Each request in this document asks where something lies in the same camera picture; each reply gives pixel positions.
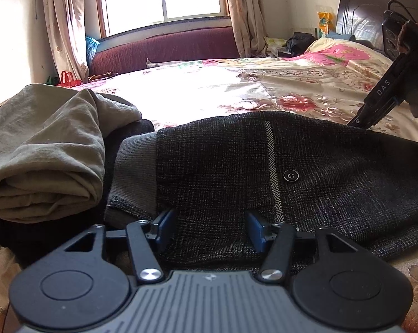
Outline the left beige curtain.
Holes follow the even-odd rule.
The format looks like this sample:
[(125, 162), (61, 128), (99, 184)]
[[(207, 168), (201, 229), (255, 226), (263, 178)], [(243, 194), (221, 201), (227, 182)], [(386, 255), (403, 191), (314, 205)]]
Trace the left beige curtain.
[(58, 73), (88, 79), (84, 0), (43, 0), (46, 31)]

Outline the folded black garment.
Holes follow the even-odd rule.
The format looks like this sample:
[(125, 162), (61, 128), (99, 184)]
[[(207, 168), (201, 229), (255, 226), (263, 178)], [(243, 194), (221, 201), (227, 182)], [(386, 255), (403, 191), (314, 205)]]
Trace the folded black garment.
[(153, 131), (154, 125), (142, 119), (116, 129), (104, 139), (105, 175), (103, 195), (98, 205), (59, 220), (40, 223), (14, 223), (0, 219), (0, 246), (11, 250), (17, 262), (22, 267), (27, 267), (92, 225), (102, 224), (113, 180), (114, 164), (122, 141)]

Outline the dark wooden headboard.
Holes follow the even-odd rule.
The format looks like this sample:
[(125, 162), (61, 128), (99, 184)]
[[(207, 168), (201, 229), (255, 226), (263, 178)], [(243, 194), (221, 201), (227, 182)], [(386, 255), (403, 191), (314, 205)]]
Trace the dark wooden headboard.
[[(341, 35), (354, 35), (357, 40), (369, 41), (372, 48), (382, 54), (383, 12), (390, 0), (340, 0), (335, 31)], [(397, 0), (401, 2), (418, 22), (418, 0)]]

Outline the blue plastic bag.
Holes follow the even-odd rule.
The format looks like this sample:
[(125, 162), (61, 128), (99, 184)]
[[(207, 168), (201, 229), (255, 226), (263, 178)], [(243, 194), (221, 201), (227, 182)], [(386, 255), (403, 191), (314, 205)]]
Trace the blue plastic bag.
[(89, 37), (87, 35), (85, 36), (85, 52), (88, 67), (92, 65), (92, 60), (95, 57), (99, 44), (100, 41), (96, 40), (95, 38)]

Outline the folded olive green garment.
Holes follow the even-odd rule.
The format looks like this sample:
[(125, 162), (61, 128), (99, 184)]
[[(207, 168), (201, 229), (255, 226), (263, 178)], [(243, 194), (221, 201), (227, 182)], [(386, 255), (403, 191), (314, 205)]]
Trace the folded olive green garment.
[(0, 219), (38, 223), (96, 206), (105, 137), (141, 118), (90, 89), (27, 85), (0, 107)]

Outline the green bag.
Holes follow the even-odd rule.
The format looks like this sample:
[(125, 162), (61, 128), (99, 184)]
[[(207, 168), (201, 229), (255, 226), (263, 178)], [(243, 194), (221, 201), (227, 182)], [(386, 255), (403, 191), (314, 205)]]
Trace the green bag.
[(48, 77), (46, 84), (51, 86), (58, 86), (60, 84), (59, 76)]

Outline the beige curtain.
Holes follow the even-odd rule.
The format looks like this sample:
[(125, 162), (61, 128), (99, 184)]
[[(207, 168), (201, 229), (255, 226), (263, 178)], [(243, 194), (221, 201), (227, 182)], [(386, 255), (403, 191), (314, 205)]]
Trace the beige curtain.
[(88, 79), (84, 0), (43, 0), (46, 31), (58, 73)]
[(241, 58), (265, 55), (267, 36), (261, 0), (227, 0), (237, 51)]

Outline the black bag on nightstand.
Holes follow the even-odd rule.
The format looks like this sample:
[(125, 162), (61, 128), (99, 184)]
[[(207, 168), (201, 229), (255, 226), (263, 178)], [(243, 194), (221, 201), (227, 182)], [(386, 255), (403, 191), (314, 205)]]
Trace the black bag on nightstand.
[(310, 33), (295, 32), (293, 36), (286, 42), (287, 51), (292, 57), (300, 56), (312, 43), (316, 41), (316, 38)]

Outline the dark grey plaid pants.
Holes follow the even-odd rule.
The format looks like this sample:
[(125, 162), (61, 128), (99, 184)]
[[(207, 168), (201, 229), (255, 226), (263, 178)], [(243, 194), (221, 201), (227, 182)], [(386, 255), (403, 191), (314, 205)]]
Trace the dark grey plaid pants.
[(176, 212), (174, 268), (256, 267), (246, 215), (335, 229), (376, 256), (418, 246), (418, 142), (293, 113), (213, 117), (122, 141), (105, 210), (121, 229)]

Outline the red shopping bag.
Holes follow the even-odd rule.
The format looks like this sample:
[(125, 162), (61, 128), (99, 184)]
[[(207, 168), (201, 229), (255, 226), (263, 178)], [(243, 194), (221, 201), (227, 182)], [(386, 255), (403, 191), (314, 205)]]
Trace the red shopping bag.
[(62, 71), (59, 87), (73, 88), (82, 85), (82, 81), (76, 79), (72, 72)]

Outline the right beige curtain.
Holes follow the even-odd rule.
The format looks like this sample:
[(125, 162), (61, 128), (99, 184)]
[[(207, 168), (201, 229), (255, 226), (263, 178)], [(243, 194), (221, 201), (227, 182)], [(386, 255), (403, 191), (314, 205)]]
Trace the right beige curtain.
[(237, 51), (241, 58), (265, 55), (267, 36), (261, 0), (227, 0)]

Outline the maroon window bench cushion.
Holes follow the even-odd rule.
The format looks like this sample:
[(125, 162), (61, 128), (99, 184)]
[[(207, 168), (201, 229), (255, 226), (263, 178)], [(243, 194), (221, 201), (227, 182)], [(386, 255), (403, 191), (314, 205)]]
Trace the maroon window bench cushion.
[(100, 51), (92, 60), (89, 74), (140, 71), (147, 68), (148, 62), (234, 59), (239, 56), (231, 27), (196, 29), (158, 35)]

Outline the yellow snack bag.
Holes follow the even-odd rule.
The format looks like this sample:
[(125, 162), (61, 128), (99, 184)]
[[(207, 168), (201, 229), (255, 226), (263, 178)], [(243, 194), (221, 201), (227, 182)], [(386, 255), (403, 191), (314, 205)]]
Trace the yellow snack bag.
[(320, 11), (317, 13), (317, 16), (319, 19), (318, 30), (320, 38), (327, 37), (329, 33), (335, 31), (333, 13)]

